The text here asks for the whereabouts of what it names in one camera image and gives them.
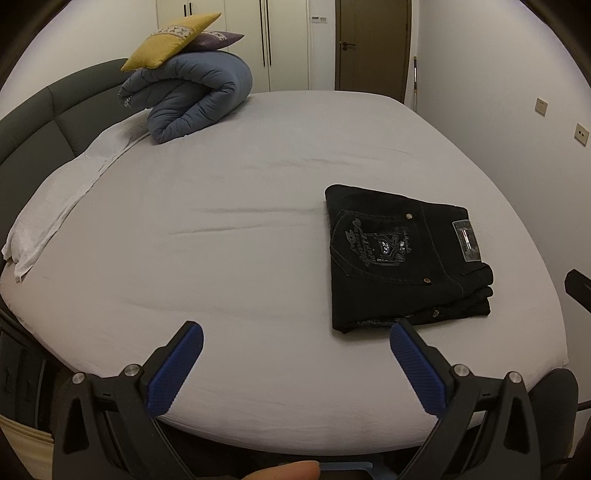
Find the folded black jeans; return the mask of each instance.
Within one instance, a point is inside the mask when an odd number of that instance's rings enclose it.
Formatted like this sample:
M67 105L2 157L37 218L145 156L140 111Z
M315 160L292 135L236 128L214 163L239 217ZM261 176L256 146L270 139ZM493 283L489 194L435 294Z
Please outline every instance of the folded black jeans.
M465 208L344 185L325 195L334 329L491 312L493 274Z

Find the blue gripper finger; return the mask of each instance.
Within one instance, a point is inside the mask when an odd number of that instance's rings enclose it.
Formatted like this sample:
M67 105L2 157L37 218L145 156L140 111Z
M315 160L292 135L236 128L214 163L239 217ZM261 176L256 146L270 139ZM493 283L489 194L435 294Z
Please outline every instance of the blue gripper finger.
M186 322L168 345L156 349L144 364L140 390L148 414L164 415L203 350L203 329Z
M408 322L405 325L398 322L392 327L390 348L425 411L441 418L447 409L449 391L428 358L432 356L431 350L439 352L428 347Z

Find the light switch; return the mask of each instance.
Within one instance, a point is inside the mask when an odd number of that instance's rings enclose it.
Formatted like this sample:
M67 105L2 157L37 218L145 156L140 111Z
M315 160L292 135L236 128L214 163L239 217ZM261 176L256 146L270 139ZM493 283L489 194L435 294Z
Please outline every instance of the light switch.
M548 111L548 102L538 98L538 101L535 103L535 111L541 116L546 116L546 112Z

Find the wall socket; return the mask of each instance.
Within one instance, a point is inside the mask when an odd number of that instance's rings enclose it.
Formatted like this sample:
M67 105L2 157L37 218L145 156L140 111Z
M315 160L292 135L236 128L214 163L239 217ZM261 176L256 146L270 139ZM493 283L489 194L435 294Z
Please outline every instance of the wall socket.
M541 116L546 116L546 112L548 111L548 102L538 98L538 101L535 103L535 111Z
M586 147L587 140L589 140L589 130L587 130L583 125L577 124L577 129L574 132L574 137Z

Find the white pillow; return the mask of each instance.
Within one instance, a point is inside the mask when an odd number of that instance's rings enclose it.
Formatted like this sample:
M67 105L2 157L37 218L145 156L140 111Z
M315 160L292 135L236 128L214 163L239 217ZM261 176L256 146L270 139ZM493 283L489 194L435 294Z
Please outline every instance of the white pillow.
M84 153L62 165L37 189L14 222L2 248L16 263L17 282L35 264L47 242L98 178L123 153L148 135L149 110L136 113L96 137Z

